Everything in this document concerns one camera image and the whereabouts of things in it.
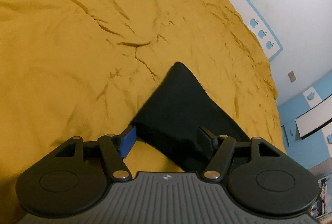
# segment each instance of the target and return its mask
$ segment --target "black cloth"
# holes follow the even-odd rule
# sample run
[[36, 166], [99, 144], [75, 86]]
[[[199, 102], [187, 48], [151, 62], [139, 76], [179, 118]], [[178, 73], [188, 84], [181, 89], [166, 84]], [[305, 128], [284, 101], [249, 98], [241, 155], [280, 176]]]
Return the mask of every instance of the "black cloth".
[[239, 142], [249, 137], [215, 102], [190, 70], [175, 63], [163, 82], [132, 120], [137, 136], [184, 171], [202, 172], [209, 162], [197, 141], [198, 127]]

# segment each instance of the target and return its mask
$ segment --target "poster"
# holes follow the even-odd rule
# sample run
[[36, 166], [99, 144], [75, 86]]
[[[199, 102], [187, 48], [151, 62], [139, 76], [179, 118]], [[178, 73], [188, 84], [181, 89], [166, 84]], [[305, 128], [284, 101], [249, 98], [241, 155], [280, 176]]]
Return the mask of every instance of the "poster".
[[313, 203], [309, 214], [316, 218], [318, 221], [321, 221], [330, 215], [332, 215], [332, 174], [323, 177], [318, 180], [318, 186], [320, 188], [319, 195], [316, 201]]

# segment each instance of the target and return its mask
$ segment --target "blue apple sticker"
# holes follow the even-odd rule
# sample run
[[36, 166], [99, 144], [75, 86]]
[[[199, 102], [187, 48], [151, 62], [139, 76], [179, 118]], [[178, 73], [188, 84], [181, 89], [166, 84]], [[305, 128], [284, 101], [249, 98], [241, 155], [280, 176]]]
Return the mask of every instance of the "blue apple sticker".
[[332, 134], [330, 134], [329, 136], [327, 136], [327, 142], [329, 144], [332, 144]]
[[263, 30], [260, 30], [260, 31], [258, 32], [258, 36], [259, 36], [261, 39], [263, 39], [263, 38], [266, 36], [266, 32], [264, 32]]
[[307, 95], [307, 100], [313, 100], [315, 97], [315, 92], [311, 92], [309, 95]]
[[273, 42], [271, 42], [271, 41], [268, 41], [268, 42], [266, 42], [266, 47], [270, 50], [272, 47], [273, 47]]
[[257, 24], [258, 24], [258, 20], [255, 20], [255, 19], [250, 20], [250, 26], [251, 27], [255, 28]]

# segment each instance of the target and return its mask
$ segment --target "gray ribbed surface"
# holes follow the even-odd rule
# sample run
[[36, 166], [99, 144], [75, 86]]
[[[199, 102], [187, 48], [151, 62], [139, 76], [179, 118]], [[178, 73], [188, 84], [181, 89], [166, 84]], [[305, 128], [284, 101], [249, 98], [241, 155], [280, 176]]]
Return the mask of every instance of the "gray ribbed surface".
[[27, 214], [18, 224], [316, 224], [308, 215], [267, 220], [238, 208], [220, 185], [200, 181], [196, 174], [141, 172], [117, 183], [94, 208], [65, 219]]

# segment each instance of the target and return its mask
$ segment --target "yellow bedspread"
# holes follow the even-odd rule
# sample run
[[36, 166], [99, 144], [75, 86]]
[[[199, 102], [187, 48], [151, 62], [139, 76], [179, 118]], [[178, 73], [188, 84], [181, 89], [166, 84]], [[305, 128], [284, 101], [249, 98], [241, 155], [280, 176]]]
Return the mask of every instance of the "yellow bedspread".
[[[0, 0], [0, 223], [21, 216], [21, 172], [73, 135], [119, 134], [176, 61], [284, 150], [268, 60], [228, 0]], [[126, 164], [179, 170], [140, 142]]]

